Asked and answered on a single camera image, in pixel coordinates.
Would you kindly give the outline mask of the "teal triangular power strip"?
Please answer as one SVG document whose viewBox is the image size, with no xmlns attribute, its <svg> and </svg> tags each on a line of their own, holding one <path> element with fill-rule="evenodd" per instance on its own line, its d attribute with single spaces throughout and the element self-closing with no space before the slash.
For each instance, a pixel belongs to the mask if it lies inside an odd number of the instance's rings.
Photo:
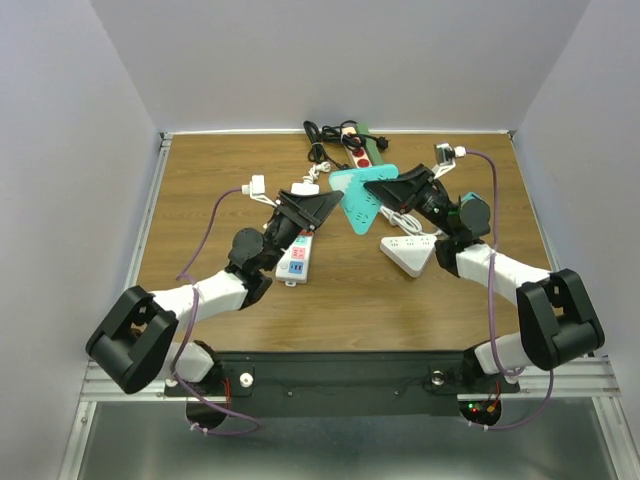
<svg viewBox="0 0 640 480">
<path fill-rule="evenodd" d="M 364 235 L 368 232 L 382 206 L 382 202 L 364 184 L 395 179 L 398 175 L 398 168 L 393 164 L 334 171 L 329 175 L 331 190 L 343 193 L 340 207 L 355 234 Z"/>
</svg>

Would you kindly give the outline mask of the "white multicolour power strip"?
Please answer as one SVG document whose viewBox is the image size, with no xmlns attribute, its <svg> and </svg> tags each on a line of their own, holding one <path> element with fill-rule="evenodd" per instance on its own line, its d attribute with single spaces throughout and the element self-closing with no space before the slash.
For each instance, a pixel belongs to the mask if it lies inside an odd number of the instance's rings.
<svg viewBox="0 0 640 480">
<path fill-rule="evenodd" d="M 302 231 L 279 260 L 275 277 L 287 287 L 307 282 L 313 237 L 313 231 Z"/>
</svg>

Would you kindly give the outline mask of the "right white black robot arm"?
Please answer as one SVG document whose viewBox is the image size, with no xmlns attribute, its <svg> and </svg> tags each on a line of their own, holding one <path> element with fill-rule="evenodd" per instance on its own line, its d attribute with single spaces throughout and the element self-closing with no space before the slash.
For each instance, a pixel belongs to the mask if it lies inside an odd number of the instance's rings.
<svg viewBox="0 0 640 480">
<path fill-rule="evenodd" d="M 490 302 L 502 296 L 515 305 L 517 332 L 500 336 L 491 325 L 488 341 L 466 350 L 460 366 L 466 387 L 482 390 L 496 374 L 510 376 L 528 366 L 551 371 L 604 345 L 603 327 L 579 274 L 532 267 L 485 243 L 483 236 L 497 230 L 490 224 L 490 206 L 477 194 L 451 200 L 424 165 L 364 187 L 385 207 L 415 211 L 444 233 L 435 243 L 441 268 L 486 286 Z"/>
</svg>

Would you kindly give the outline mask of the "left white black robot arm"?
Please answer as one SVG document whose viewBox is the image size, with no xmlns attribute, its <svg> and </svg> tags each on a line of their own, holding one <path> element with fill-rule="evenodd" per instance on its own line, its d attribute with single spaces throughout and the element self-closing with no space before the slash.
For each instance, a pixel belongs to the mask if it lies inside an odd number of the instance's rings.
<svg viewBox="0 0 640 480">
<path fill-rule="evenodd" d="M 181 286 L 149 292 L 125 290 L 89 337 L 85 351 L 126 394 L 137 393 L 166 372 L 199 393 L 215 392 L 223 371 L 210 348 L 191 339 L 201 320 L 248 308 L 264 296 L 274 270 L 297 237 L 316 231 L 342 200 L 340 191 L 300 196 L 282 190 L 266 226 L 239 230 L 228 264 Z"/>
</svg>

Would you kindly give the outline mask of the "green power strip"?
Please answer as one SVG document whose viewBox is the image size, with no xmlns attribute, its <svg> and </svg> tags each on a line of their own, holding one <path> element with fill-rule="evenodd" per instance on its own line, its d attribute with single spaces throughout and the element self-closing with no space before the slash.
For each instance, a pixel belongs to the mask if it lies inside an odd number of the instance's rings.
<svg viewBox="0 0 640 480">
<path fill-rule="evenodd" d="M 377 140 L 369 131 L 368 125 L 363 122 L 359 122 L 355 126 L 356 132 L 366 136 L 365 150 L 372 165 L 379 166 L 384 164 L 384 160 L 378 148 Z"/>
</svg>

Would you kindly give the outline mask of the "beige red-socket power strip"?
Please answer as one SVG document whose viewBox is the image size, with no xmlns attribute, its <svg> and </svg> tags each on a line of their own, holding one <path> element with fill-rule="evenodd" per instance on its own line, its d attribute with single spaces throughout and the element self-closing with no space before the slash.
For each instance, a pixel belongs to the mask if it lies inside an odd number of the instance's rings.
<svg viewBox="0 0 640 480">
<path fill-rule="evenodd" d="M 361 139 L 354 126 L 341 127 L 339 140 L 354 168 L 362 169 L 373 166 L 365 150 L 366 142 Z"/>
</svg>

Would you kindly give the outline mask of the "white triangular power strip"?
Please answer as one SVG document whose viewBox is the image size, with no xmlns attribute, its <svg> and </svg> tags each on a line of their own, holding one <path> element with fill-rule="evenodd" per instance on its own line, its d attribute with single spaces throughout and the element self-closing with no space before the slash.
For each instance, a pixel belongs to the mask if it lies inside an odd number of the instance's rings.
<svg viewBox="0 0 640 480">
<path fill-rule="evenodd" d="M 435 235 L 393 236 L 380 240 L 380 250 L 407 275 L 418 278 L 435 251 Z"/>
</svg>

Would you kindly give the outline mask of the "small teal power strip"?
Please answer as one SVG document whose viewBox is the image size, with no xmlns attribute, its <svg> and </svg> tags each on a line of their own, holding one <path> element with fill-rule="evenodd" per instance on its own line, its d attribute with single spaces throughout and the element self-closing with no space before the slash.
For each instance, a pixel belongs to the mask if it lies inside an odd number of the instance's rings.
<svg viewBox="0 0 640 480">
<path fill-rule="evenodd" d="M 465 194 L 464 196 L 462 196 L 460 198 L 460 204 L 461 205 L 466 204 L 466 203 L 471 202 L 471 201 L 483 202 L 483 199 L 479 195 L 477 195 L 475 192 L 468 192 L 467 194 Z"/>
</svg>

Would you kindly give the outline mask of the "aluminium table edge rail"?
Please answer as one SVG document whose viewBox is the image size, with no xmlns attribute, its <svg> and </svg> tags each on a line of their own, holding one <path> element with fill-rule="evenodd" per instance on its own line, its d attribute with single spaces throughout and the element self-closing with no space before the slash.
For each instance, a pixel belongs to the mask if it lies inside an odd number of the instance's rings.
<svg viewBox="0 0 640 480">
<path fill-rule="evenodd" d="M 171 145 L 173 142 L 174 134 L 171 132 L 161 132 L 159 134 L 160 145 L 159 151 L 154 163 L 153 175 L 151 177 L 151 184 L 144 204 L 143 215 L 136 236 L 136 240 L 133 246 L 132 255 L 128 263 L 126 275 L 123 281 L 122 289 L 126 291 L 132 286 L 136 285 L 138 279 L 142 259 L 144 256 L 148 235 L 150 232 L 151 224 L 153 221 L 153 215 L 161 188 L 166 164 L 169 158 Z"/>
</svg>

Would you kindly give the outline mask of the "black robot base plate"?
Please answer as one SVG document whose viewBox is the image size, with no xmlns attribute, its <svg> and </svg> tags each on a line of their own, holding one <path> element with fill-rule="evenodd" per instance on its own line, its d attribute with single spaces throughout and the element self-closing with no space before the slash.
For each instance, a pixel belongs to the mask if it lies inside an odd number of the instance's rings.
<svg viewBox="0 0 640 480">
<path fill-rule="evenodd" d="M 269 417 L 456 416 L 458 398 L 511 394 L 462 351 L 222 352 L 194 390 Z"/>
</svg>

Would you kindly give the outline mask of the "front aluminium frame rail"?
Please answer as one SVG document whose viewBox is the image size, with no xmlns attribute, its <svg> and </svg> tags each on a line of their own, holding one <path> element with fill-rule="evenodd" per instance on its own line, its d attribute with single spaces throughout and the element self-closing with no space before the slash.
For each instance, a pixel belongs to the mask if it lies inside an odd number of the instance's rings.
<svg viewBox="0 0 640 480">
<path fill-rule="evenodd" d="M 81 401 L 86 402 L 148 402 L 166 399 L 164 382 L 152 380 L 140 390 L 126 392 L 125 380 L 113 377 L 90 359 L 81 384 Z"/>
</svg>

